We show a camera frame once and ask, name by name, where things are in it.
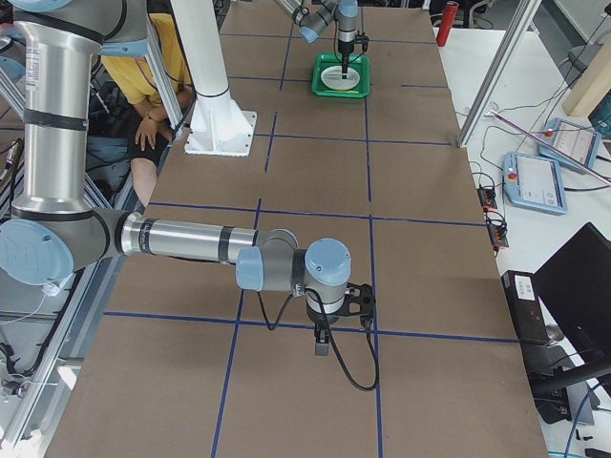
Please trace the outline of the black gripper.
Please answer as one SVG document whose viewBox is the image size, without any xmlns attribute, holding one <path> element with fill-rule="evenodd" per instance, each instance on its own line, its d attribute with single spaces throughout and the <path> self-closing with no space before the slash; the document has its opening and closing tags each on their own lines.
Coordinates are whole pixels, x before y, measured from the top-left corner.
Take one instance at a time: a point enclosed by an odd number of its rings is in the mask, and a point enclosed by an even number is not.
<svg viewBox="0 0 611 458">
<path fill-rule="evenodd" d="M 306 314 L 315 325 L 315 349 L 316 356 L 327 356 L 330 342 L 330 326 L 344 317 L 348 311 L 346 300 L 337 302 L 331 306 L 331 311 L 325 307 L 326 314 L 322 313 L 322 307 L 313 296 L 306 297 Z"/>
<path fill-rule="evenodd" d="M 349 57 L 352 53 L 352 42 L 351 41 L 338 41 L 338 52 L 341 54 L 341 77 L 342 79 L 348 78 L 348 63 Z"/>
</svg>

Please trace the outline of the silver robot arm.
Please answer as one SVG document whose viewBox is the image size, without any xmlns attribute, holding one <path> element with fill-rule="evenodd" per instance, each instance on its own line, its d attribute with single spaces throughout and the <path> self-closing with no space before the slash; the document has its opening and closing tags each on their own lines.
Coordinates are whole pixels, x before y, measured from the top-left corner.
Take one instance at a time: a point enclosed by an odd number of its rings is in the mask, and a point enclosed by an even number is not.
<svg viewBox="0 0 611 458">
<path fill-rule="evenodd" d="M 1 266 L 41 285 L 97 260 L 137 253 L 232 264 L 244 290 L 304 297 L 315 351 L 333 349 L 330 327 L 349 312 L 350 254 L 336 239 L 300 249 L 294 236 L 147 219 L 84 198 L 90 72 L 96 54 L 140 56 L 153 38 L 142 1 L 17 1 L 25 36 L 24 190 L 1 227 Z"/>
<path fill-rule="evenodd" d="M 359 14 L 356 0 L 321 1 L 317 10 L 305 1 L 275 0 L 274 3 L 291 17 L 300 35 L 313 43 L 331 24 L 337 26 L 337 50 L 341 54 L 341 77 L 348 78 L 349 57 L 358 41 L 356 22 Z"/>
</svg>

